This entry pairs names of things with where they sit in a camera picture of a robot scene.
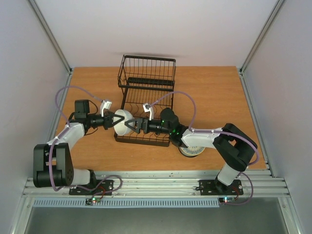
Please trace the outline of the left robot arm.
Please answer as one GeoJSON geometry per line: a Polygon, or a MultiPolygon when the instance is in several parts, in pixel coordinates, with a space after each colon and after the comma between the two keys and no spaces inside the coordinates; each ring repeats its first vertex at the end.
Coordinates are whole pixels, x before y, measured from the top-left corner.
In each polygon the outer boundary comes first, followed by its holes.
{"type": "Polygon", "coordinates": [[[105,130],[122,123],[126,117],[119,111],[109,110],[111,102],[103,101],[97,112],[90,112],[90,100],[75,101],[64,129],[52,140],[34,147],[33,183],[37,188],[51,187],[55,191],[76,186],[87,194],[97,191],[99,184],[92,170],[73,167],[71,149],[88,130],[103,127],[105,130]]]}

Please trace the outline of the blue yellow patterned bowl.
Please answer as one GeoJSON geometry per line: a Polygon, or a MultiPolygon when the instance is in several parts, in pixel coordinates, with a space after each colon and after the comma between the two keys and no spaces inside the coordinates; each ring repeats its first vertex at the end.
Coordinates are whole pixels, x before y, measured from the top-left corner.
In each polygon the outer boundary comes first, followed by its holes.
{"type": "Polygon", "coordinates": [[[179,151],[185,152],[190,155],[197,155],[197,154],[201,154],[202,152],[204,152],[205,147],[199,147],[199,146],[193,146],[193,147],[187,147],[187,148],[179,147],[178,149],[179,151]]]}

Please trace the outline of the white bowl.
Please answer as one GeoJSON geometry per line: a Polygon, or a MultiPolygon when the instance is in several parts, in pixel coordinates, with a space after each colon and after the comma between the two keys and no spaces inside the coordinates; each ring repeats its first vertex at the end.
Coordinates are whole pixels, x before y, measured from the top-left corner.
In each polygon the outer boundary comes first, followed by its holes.
{"type": "Polygon", "coordinates": [[[125,125],[125,122],[128,121],[128,120],[134,119],[132,114],[129,111],[127,111],[127,110],[118,109],[118,110],[115,111],[115,115],[124,117],[124,120],[120,121],[119,123],[117,123],[114,126],[115,133],[118,136],[123,136],[123,135],[131,133],[132,130],[125,125]]]}

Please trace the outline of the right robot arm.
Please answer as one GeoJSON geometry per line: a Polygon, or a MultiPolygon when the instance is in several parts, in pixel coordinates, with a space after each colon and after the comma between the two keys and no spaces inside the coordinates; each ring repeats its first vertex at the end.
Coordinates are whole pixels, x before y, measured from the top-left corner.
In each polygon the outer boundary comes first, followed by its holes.
{"type": "Polygon", "coordinates": [[[255,164],[254,155],[259,155],[257,144],[235,125],[227,123],[217,129],[194,129],[182,125],[172,109],[161,111],[160,119],[131,118],[124,125],[140,133],[168,134],[169,141],[180,150],[192,147],[216,149],[225,161],[224,166],[214,180],[217,194],[224,195],[232,186],[234,179],[255,164]]]}

